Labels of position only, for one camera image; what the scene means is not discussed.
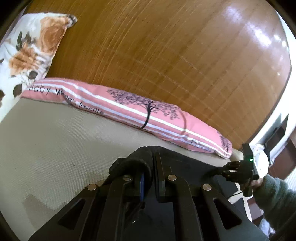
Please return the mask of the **green sleeved right forearm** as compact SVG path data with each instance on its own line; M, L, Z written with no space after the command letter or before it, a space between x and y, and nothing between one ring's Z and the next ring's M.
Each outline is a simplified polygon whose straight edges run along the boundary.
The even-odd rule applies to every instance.
M253 188L253 197L278 240L295 240L295 191L267 174Z

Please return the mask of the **right hand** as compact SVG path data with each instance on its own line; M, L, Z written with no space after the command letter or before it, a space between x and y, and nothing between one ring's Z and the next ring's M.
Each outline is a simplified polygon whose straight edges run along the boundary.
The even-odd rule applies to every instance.
M249 180L244 184L240 184L240 190L243 191L246 188L251 188L251 189L257 189L258 187L260 187L263 183L263 179L259 178L258 180Z

